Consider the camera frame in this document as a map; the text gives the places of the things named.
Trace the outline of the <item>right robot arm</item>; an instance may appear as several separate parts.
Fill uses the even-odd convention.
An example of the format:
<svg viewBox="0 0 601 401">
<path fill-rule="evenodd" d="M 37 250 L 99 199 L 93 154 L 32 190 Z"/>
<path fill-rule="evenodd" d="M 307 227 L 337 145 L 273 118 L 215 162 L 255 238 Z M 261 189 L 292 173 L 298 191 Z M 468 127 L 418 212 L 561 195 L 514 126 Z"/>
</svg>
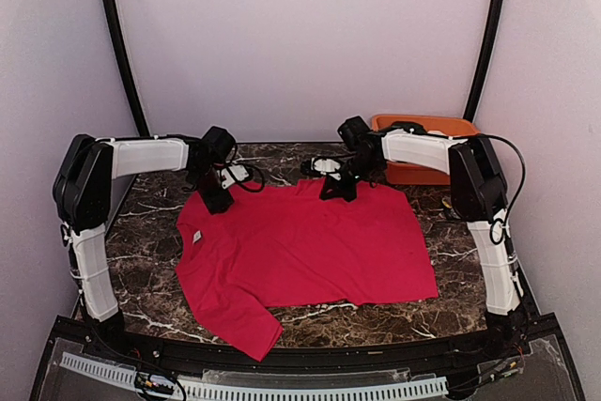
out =
<svg viewBox="0 0 601 401">
<path fill-rule="evenodd" d="M 359 116 L 347 119 L 338 133 L 346 154 L 313 157 L 300 166 L 306 176 L 323 177 L 323 200 L 355 200 L 358 183 L 393 162 L 449 177 L 451 209 L 467 224 L 485 281 L 487 330 L 480 335 L 479 348 L 489 358 L 500 357 L 514 344 L 527 316 L 520 310 L 523 289 L 509 224 L 515 201 L 507 196 L 508 184 L 493 147 L 498 136 L 448 135 L 415 121 L 373 130 Z"/>
</svg>

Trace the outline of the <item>orange plastic basin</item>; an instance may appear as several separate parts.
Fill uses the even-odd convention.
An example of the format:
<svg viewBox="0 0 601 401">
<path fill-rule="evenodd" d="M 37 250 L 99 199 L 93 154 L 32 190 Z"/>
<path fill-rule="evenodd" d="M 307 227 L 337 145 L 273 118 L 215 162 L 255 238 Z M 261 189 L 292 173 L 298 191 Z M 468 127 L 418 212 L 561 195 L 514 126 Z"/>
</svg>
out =
<svg viewBox="0 0 601 401">
<path fill-rule="evenodd" d="M 371 126 L 373 130 L 381 130 L 397 121 L 414 122 L 422 125 L 427 131 L 450 136 L 474 135 L 480 132 L 468 120 L 442 116 L 375 115 L 371 118 Z M 392 185 L 448 186 L 450 184 L 449 176 L 441 171 L 404 162 L 389 162 L 385 176 Z"/>
</svg>

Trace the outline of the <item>left black frame post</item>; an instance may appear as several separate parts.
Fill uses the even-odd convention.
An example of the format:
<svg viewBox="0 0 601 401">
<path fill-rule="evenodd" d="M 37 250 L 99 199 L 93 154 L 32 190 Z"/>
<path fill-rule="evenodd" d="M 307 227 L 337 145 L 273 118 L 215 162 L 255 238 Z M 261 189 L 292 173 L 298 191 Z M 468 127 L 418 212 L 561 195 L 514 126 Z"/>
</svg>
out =
<svg viewBox="0 0 601 401">
<path fill-rule="evenodd" d="M 126 100 L 130 109 L 131 117 L 135 129 L 139 136 L 148 137 L 150 129 L 148 127 L 142 102 L 140 101 L 136 83 L 134 81 L 131 62 L 129 59 L 123 31 L 121 28 L 117 1 L 101 0 L 105 15 L 105 21 L 108 27 L 110 40 L 113 47 L 114 57 L 121 83 L 126 95 Z"/>
</svg>

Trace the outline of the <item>black frame post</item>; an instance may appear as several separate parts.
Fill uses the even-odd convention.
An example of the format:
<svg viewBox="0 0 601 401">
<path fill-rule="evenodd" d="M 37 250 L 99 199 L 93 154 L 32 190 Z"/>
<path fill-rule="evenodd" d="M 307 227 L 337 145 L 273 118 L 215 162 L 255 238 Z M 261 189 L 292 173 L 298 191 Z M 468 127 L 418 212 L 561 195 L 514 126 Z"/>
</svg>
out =
<svg viewBox="0 0 601 401">
<path fill-rule="evenodd" d="M 485 80 L 501 19 L 502 6 L 503 0 L 489 1 L 480 52 L 463 113 L 463 118 L 469 122 L 474 121 L 483 94 Z"/>
<path fill-rule="evenodd" d="M 114 57 L 121 83 L 126 95 L 126 100 L 130 109 L 131 117 L 135 129 L 139 136 L 148 137 L 150 129 L 148 127 L 142 102 L 140 101 L 136 83 L 134 81 L 131 62 L 129 59 L 123 31 L 121 28 L 117 1 L 101 0 L 105 15 L 105 21 L 108 27 L 110 40 L 113 47 Z"/>
</svg>

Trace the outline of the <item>black front rail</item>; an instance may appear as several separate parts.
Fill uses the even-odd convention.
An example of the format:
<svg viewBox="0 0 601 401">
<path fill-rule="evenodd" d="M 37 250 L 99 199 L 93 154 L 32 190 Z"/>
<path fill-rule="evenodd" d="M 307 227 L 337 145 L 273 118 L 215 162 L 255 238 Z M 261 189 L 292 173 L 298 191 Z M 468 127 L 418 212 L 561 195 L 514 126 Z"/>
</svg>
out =
<svg viewBox="0 0 601 401">
<path fill-rule="evenodd" d="M 102 358 L 117 358 L 140 364 L 144 369 L 159 368 L 168 374 L 199 375 L 205 370 L 251 373 L 333 374 L 355 371 L 408 368 L 413 373 L 429 370 L 443 375 L 472 371 L 476 365 L 494 358 L 514 357 L 517 347 L 555 331 L 552 314 L 535 317 L 513 332 L 501 328 L 469 332 L 445 338 L 395 345 L 342 348 L 275 348 L 257 362 L 225 345 L 198 344 L 163 339 L 133 332 L 117 331 L 116 345 L 108 347 L 96 331 L 82 321 L 58 316 L 49 343 L 58 338 L 81 345 L 83 351 Z"/>
</svg>

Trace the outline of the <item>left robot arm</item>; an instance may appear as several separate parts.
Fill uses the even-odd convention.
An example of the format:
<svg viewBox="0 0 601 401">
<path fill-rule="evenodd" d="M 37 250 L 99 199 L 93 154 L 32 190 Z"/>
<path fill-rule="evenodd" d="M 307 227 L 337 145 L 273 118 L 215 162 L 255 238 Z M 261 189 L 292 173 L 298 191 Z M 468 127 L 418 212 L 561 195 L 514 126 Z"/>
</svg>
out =
<svg viewBox="0 0 601 401">
<path fill-rule="evenodd" d="M 231 187 L 251 192 L 251 180 L 264 178 L 260 169 L 238 161 L 237 151 L 235 138 L 216 126 L 201 138 L 78 134 L 72 139 L 54 181 L 53 199 L 83 317 L 96 335 L 97 346 L 113 360 L 126 359 L 132 352 L 105 249 L 113 182 L 146 173 L 184 171 L 190 190 L 200 195 L 209 213 L 220 214 L 234 203 Z"/>
</svg>

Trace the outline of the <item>red t-shirt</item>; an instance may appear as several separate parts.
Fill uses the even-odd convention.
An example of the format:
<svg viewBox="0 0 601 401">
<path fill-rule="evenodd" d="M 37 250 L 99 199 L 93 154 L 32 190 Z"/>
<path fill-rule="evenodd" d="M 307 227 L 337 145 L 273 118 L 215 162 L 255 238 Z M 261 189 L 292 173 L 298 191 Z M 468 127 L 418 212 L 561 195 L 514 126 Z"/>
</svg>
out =
<svg viewBox="0 0 601 401">
<path fill-rule="evenodd" d="M 177 277 L 196 321 L 251 358 L 282 334 L 274 307 L 423 301 L 439 294 L 424 235 L 406 195 L 359 184 L 353 201 L 324 201 L 321 184 L 234 188 L 211 214 L 198 194 L 177 219 Z"/>
</svg>

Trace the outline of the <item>right black frame post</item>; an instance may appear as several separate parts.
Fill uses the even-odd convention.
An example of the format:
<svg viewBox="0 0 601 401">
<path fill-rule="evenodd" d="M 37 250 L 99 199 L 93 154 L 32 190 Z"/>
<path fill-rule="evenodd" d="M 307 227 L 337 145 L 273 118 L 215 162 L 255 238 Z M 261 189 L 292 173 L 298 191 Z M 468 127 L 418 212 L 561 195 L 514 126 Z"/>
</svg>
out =
<svg viewBox="0 0 601 401">
<path fill-rule="evenodd" d="M 485 80 L 501 19 L 502 6 L 503 0 L 489 1 L 480 52 L 463 113 L 463 118 L 469 122 L 474 121 L 483 94 Z"/>
</svg>

